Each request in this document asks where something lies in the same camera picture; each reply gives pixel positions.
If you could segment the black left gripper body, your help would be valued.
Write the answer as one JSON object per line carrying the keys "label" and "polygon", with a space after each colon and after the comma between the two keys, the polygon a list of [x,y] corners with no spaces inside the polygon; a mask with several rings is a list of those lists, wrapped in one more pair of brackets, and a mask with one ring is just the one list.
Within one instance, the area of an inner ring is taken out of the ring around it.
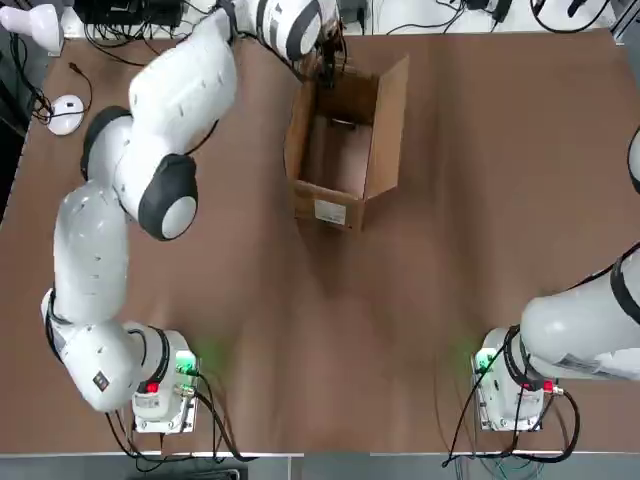
{"label": "black left gripper body", "polygon": [[346,61],[346,43],[341,34],[333,34],[319,44],[321,76],[334,76],[336,61]]}

